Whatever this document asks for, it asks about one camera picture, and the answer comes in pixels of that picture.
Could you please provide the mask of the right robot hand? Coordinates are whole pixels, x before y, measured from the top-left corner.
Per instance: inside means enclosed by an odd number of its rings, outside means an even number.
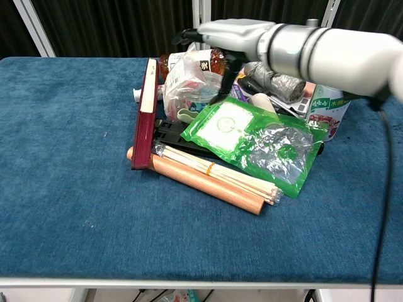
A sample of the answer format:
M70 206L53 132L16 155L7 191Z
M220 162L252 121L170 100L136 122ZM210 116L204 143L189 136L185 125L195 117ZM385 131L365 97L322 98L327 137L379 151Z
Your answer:
M223 101L230 93L242 65L258 60L258 42L261 36L275 26L274 22L250 19L215 20L198 28L185 29L175 35L172 44L204 43L219 49L226 68L217 95L210 104Z

